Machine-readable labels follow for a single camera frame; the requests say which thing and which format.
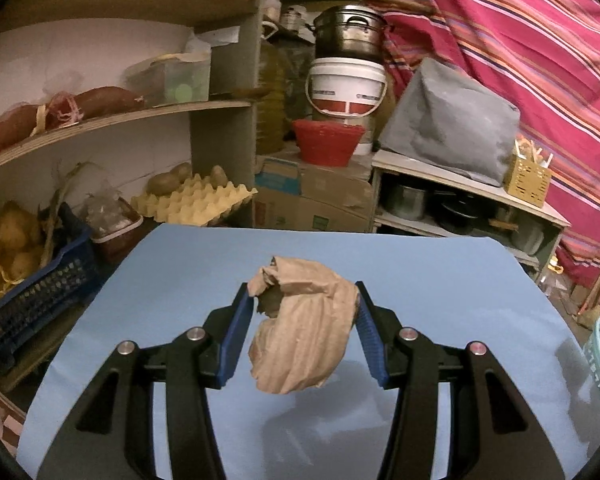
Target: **gray fabric cover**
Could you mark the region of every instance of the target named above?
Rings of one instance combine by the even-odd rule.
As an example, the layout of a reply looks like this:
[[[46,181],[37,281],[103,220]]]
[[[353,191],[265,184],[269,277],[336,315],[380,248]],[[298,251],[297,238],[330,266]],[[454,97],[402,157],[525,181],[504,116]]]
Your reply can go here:
[[[520,111],[475,79],[424,59],[379,137],[383,148],[501,186]]]

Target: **egg carton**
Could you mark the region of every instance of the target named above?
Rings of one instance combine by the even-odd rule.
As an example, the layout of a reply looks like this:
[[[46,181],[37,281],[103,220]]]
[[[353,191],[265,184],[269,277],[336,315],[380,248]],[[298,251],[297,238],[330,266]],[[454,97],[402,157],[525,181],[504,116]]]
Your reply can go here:
[[[257,192],[255,188],[248,190],[244,184],[236,187],[231,181],[214,189],[208,176],[201,178],[195,174],[170,196],[143,193],[132,197],[131,205],[142,216],[157,222],[202,227],[226,218]]]

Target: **table surface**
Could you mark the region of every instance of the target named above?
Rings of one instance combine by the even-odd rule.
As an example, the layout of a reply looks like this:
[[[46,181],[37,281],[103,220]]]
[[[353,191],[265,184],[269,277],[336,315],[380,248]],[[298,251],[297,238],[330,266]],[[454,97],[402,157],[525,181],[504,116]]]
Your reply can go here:
[[[520,200],[519,198],[510,195],[504,191],[503,187],[489,186],[488,184],[478,182],[477,180],[472,180],[460,174],[454,173],[453,171],[443,170],[442,168],[432,164],[427,164],[426,162],[401,155],[400,153],[380,150],[374,155],[371,164],[374,168],[395,171],[396,173],[410,174],[426,180],[439,182],[440,184],[445,184],[446,186],[455,187],[456,189],[462,189],[464,191],[475,193],[476,195],[485,196],[497,202],[522,209],[522,211],[526,211],[532,215],[544,218],[545,220],[553,222],[563,228],[571,225],[564,216],[558,213],[546,202],[542,207],[536,207],[529,202],[525,202],[524,200]]]
[[[35,475],[63,419],[115,345],[171,341],[231,303],[274,255],[317,260],[363,280],[378,305],[434,342],[482,340],[524,395],[572,478],[600,443],[600,394],[577,342],[513,256],[489,238],[209,229],[163,225],[120,265],[59,349],[29,410],[18,461]],[[248,345],[261,315],[255,314]],[[445,475],[448,388],[441,387],[432,478]],[[352,332],[321,388],[264,394],[246,347],[208,402],[230,480],[376,478],[397,392],[381,390]],[[155,386],[157,473],[170,478],[164,385]]]

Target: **metal pin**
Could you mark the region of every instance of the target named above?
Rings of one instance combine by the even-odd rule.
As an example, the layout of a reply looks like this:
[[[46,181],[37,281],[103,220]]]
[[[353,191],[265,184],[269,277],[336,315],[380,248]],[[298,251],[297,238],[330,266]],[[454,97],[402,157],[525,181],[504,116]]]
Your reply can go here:
[[[205,329],[201,326],[195,326],[187,330],[187,339],[191,341],[200,341],[205,335]]]
[[[414,341],[418,338],[418,331],[414,328],[411,328],[410,326],[406,326],[400,329],[398,335],[401,339],[404,339],[405,341]]]
[[[123,341],[117,347],[118,353],[122,355],[129,355],[136,349],[136,344],[133,341]]]
[[[469,350],[474,355],[485,355],[487,353],[487,347],[480,341],[474,341],[469,345]]]

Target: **red plastic basket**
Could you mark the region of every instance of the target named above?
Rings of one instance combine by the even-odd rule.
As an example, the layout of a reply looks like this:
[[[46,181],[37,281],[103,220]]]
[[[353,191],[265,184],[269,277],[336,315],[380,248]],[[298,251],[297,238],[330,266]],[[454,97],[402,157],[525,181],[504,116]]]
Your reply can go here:
[[[300,157],[318,166],[346,166],[365,133],[364,126],[308,119],[294,121],[293,128]]]

